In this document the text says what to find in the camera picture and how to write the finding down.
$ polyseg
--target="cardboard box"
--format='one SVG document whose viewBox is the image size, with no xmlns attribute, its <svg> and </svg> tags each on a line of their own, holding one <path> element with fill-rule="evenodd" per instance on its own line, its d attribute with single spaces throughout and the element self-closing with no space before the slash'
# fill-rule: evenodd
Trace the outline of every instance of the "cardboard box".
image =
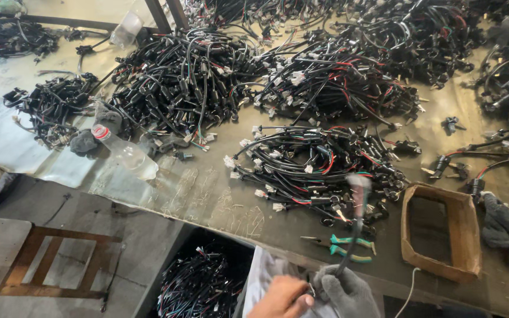
<svg viewBox="0 0 509 318">
<path fill-rule="evenodd" d="M 445 203 L 452 265 L 418 254 L 412 248 L 408 203 L 414 195 Z M 408 263 L 452 281 L 466 283 L 479 278 L 482 267 L 480 232 L 475 205 L 470 195 L 422 182 L 411 183 L 406 189 L 401 213 L 401 255 Z"/>
</svg>

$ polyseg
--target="tabletop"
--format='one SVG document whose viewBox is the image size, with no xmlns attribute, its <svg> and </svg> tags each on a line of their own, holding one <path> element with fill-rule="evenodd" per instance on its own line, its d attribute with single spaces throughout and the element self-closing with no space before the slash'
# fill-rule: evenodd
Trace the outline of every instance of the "tabletop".
<svg viewBox="0 0 509 318">
<path fill-rule="evenodd" d="M 0 167 L 234 235 L 308 268 L 316 269 L 321 264 L 334 264 L 341 260 L 338 255 L 329 255 L 328 250 L 300 239 L 300 236 L 348 234 L 340 224 L 326 228 L 320 225 L 321 215 L 308 209 L 299 208 L 288 212 L 272 210 L 272 202 L 255 196 L 257 187 L 254 184 L 231 179 L 230 169 L 223 164 L 225 155 L 231 156 L 240 149 L 239 141 L 252 139 L 253 126 L 289 125 L 289 119 L 278 116 L 270 119 L 266 112 L 252 105 L 244 105 L 237 122 L 227 122 L 209 129 L 210 133 L 217 133 L 218 136 L 217 141 L 210 144 L 208 152 L 196 148 L 185 149 L 185 152 L 194 154 L 194 158 L 187 161 L 179 161 L 171 153 L 156 156 L 154 159 L 159 165 L 159 172 L 156 179 L 148 182 L 139 180 L 116 164 L 105 147 L 86 156 L 76 155 L 68 148 L 48 150 L 33 140 L 33 134 L 15 125 L 11 116 L 16 115 L 16 111 L 4 107 L 1 96 L 14 87 L 31 90 L 36 83 L 52 78 L 51 75 L 37 76 L 38 70 L 76 70 L 78 55 L 75 47 L 97 41 L 86 39 L 67 42 L 61 39 L 58 51 L 38 64 L 32 61 L 33 55 L 0 59 Z M 282 41 L 278 40 L 275 44 L 279 45 Z M 84 57 L 83 71 L 102 78 L 116 66 L 115 57 L 123 57 L 129 52 L 114 45 L 97 47 L 95 54 Z M 477 69 L 485 53 L 486 49 L 477 49 L 469 59 Z M 457 72 L 459 74 L 442 90 L 430 90 L 424 85 L 411 83 L 419 89 L 422 98 L 430 100 L 422 104 L 427 112 L 411 125 L 387 137 L 393 141 L 409 137 L 420 143 L 422 155 L 402 158 L 402 161 L 394 163 L 409 180 L 427 181 L 420 167 L 427 168 L 436 155 L 451 152 L 469 143 L 481 142 L 484 131 L 506 125 L 485 118 L 476 102 L 475 91 L 462 88 L 463 82 L 477 78 L 477 69 L 471 73 Z M 467 130 L 447 136 L 441 122 L 448 116 L 459 117 Z M 19 118 L 28 120 L 23 115 L 19 115 Z M 393 121 L 405 122 L 398 118 Z M 93 118 L 78 117 L 72 123 L 79 128 L 89 128 Z M 337 121 L 335 125 L 354 127 L 356 123 Z M 382 136 L 388 133 L 385 129 L 380 132 Z M 472 171 L 480 171 L 488 163 L 482 158 L 462 158 L 461 162 L 470 164 Z M 495 170 L 485 180 L 487 190 L 494 191 L 504 200 L 509 199 L 508 167 Z M 443 178 L 435 185 L 459 190 L 464 182 Z M 406 286 L 411 285 L 413 266 L 404 263 L 401 257 L 400 209 L 399 203 L 390 203 L 390 217 L 374 225 L 377 229 L 378 255 L 369 264 L 351 264 L 351 269 L 361 273 L 374 290 L 405 298 L 409 293 Z M 422 271 L 416 274 L 417 292 L 414 292 L 412 299 L 461 302 L 508 317 L 509 268 L 495 252 L 485 247 L 483 252 L 481 279 L 459 285 Z"/>
</svg>

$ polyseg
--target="green-handled pliers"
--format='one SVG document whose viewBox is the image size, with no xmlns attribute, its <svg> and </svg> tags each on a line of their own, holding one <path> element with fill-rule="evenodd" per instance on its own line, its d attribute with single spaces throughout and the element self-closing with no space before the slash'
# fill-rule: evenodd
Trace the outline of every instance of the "green-handled pliers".
<svg viewBox="0 0 509 318">
<path fill-rule="evenodd" d="M 337 246 L 336 244 L 348 244 L 353 241 L 352 238 L 338 238 L 335 234 L 331 235 L 330 239 L 326 238 L 316 238 L 312 236 L 300 236 L 301 239 L 309 240 L 312 243 L 329 247 L 329 251 L 331 255 L 337 253 L 339 255 L 345 256 L 347 255 L 347 251 Z M 374 242 L 369 242 L 360 238 L 357 238 L 356 243 L 358 245 L 364 246 L 368 249 L 372 249 L 372 253 L 376 255 L 376 249 L 374 248 Z M 370 256 L 357 256 L 351 255 L 351 260 L 357 263 L 370 263 L 372 261 L 372 257 Z"/>
</svg>

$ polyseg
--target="wooden chair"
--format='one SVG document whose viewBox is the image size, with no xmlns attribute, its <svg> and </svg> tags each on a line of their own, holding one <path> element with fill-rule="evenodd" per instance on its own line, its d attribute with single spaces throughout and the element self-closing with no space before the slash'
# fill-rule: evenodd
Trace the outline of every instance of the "wooden chair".
<svg viewBox="0 0 509 318">
<path fill-rule="evenodd" d="M 23 284 L 27 270 L 46 236 L 52 236 L 31 282 Z M 76 289 L 43 285 L 54 257 L 64 238 L 95 241 L 95 248 L 85 265 L 84 275 Z M 41 296 L 66 298 L 102 298 L 103 291 L 91 291 L 109 243 L 120 243 L 121 238 L 76 231 L 43 228 L 31 222 L 0 218 L 0 295 Z"/>
</svg>

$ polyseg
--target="gray work glove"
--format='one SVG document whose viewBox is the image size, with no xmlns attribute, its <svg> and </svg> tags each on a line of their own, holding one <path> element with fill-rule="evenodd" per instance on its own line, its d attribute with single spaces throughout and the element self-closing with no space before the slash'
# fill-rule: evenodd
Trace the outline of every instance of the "gray work glove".
<svg viewBox="0 0 509 318">
<path fill-rule="evenodd" d="M 337 279 L 337 267 L 325 266 L 315 274 L 317 295 L 326 302 L 331 300 L 341 318 L 380 318 L 371 287 L 348 268 Z"/>
</svg>

